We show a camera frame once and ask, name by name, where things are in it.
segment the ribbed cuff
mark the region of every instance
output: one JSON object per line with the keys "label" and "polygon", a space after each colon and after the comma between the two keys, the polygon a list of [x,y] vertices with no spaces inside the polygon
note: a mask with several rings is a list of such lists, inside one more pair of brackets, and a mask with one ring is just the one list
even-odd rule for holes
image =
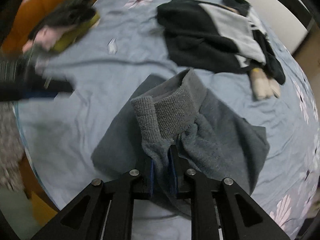
{"label": "ribbed cuff", "polygon": [[193,69],[187,69],[131,100],[142,138],[149,142],[170,139],[195,120],[207,95]]}

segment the black cloth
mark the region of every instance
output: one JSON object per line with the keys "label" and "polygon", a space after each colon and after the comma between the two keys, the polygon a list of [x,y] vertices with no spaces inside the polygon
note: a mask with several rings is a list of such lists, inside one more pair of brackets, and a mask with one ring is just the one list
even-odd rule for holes
{"label": "black cloth", "polygon": [[79,25],[92,19],[95,14],[92,0],[64,0],[32,29],[28,39],[34,40],[39,30],[46,25],[49,27]]}
{"label": "black cloth", "polygon": [[[233,9],[236,9],[242,16],[247,17],[252,9],[250,3],[246,0],[222,0],[223,4]],[[273,77],[280,85],[285,82],[285,75],[281,67],[280,62],[276,59],[276,56],[267,40],[267,33],[262,33],[262,31],[257,28],[257,26],[252,23],[252,34],[253,38],[262,49],[263,54],[266,57],[266,67],[264,71],[267,75]]]}
{"label": "black cloth", "polygon": [[[241,48],[234,40],[220,35],[210,15],[199,4],[222,7],[198,0],[172,0],[157,7],[157,21],[165,28],[164,37],[171,60],[180,66],[206,69],[215,73],[247,73],[258,66],[280,84],[284,83],[282,67],[263,35],[259,36],[257,33],[255,37],[262,46],[266,63],[251,59],[248,65],[243,67],[236,57],[241,54]],[[241,0],[230,0],[228,4],[242,14],[250,8],[248,2],[241,3]]]}

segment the gray fabric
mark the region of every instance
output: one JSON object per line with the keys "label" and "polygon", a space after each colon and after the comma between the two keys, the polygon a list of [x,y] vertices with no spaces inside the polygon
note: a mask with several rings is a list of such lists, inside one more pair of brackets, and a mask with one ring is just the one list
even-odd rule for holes
{"label": "gray fabric", "polygon": [[[92,179],[112,179],[95,169],[91,155],[137,87],[150,74],[167,80],[185,69],[168,60],[163,28],[155,19],[156,7],[170,0],[137,2],[130,9],[124,7],[128,1],[98,0],[99,25],[50,59],[45,74],[76,81],[70,97],[32,99],[16,106],[31,167],[60,209]],[[266,127],[270,151],[251,197],[294,239],[319,179],[318,115],[305,74],[262,23],[287,78],[281,98],[255,101],[247,75],[195,72],[236,114]],[[115,54],[108,53],[110,41],[116,44]],[[133,240],[190,240],[190,232],[189,220],[151,202],[135,201]]]}
{"label": "gray fabric", "polygon": [[199,5],[208,13],[219,34],[234,41],[241,56],[266,64],[266,58],[259,44],[253,39],[247,17],[211,4],[199,3]]}
{"label": "gray fabric", "polygon": [[[164,81],[165,79],[156,75],[148,76],[130,99],[147,92]],[[91,159],[97,169],[109,177],[117,179],[119,175],[132,169],[136,161],[143,156],[141,132],[129,100],[111,122],[105,135],[93,151]]]}
{"label": "gray fabric", "polygon": [[254,127],[236,115],[201,83],[193,69],[131,102],[143,150],[154,160],[161,188],[181,211],[187,207],[170,195],[167,172],[174,138],[185,150],[180,154],[195,169],[212,179],[231,177],[247,193],[253,192],[269,151],[265,128]]}

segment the pink cloth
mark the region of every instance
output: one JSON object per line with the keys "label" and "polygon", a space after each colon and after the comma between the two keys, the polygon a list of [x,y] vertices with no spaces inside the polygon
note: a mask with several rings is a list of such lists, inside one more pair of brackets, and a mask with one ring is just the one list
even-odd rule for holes
{"label": "pink cloth", "polygon": [[26,52],[31,49],[34,43],[41,45],[43,49],[49,51],[64,33],[74,28],[74,25],[67,27],[49,27],[46,25],[39,30],[34,41],[27,41],[27,43],[22,47],[22,52]]}

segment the black and white jacket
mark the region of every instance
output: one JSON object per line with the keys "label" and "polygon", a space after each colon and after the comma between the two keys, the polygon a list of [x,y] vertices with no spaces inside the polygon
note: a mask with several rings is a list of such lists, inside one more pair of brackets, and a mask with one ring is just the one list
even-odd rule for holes
{"label": "black and white jacket", "polygon": [[281,64],[250,4],[245,0],[223,3],[172,0],[158,6],[157,20],[165,28],[170,59],[215,73],[246,73],[261,67],[283,84]]}

